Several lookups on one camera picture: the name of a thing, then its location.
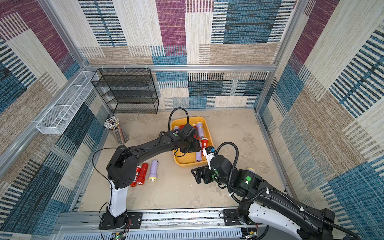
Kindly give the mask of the red flashlight white logo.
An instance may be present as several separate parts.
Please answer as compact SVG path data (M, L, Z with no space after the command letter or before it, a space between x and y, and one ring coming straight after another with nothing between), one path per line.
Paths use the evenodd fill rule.
M207 138L201 138L201 144L202 144L202 150L208 147L208 139Z

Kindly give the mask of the purple flashlight group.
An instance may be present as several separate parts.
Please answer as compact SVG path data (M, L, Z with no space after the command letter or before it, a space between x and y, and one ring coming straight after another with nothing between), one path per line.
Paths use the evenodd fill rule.
M202 123L202 122L197 122L197 123L196 123L196 127L197 127L197 129L198 129L199 138L200 138L200 139L203 139L203 138L205 137L205 135L204 135L203 123Z

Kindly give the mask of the purple flashlight yellow rim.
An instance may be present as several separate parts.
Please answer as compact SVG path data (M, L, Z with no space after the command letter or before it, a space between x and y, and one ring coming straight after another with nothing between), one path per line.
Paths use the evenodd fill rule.
M159 164L159 162L157 160L152 161L150 174L149 174L149 178L148 178L149 182L156 182L157 181L158 164Z

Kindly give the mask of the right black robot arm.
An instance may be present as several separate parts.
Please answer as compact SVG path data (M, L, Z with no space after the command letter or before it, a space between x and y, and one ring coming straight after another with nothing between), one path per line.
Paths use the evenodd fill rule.
M209 165L191 171L197 184L217 183L221 189L232 184L232 194L240 203L236 210L224 210L224 219L242 225L265 224L299 240L331 240L335 215L327 209L318 210L277 190L253 170L235 169L232 163L218 155Z

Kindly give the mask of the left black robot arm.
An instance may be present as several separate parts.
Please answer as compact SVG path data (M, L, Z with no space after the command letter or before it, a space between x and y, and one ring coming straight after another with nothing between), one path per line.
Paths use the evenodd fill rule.
M107 165L107 178L112 184L108 214L113 220L123 218L127 212L126 198L129 186L134 182L137 167L146 160L174 150L183 154L196 153L201 149L198 131L191 128L178 131L161 131L158 138L150 142L117 148Z

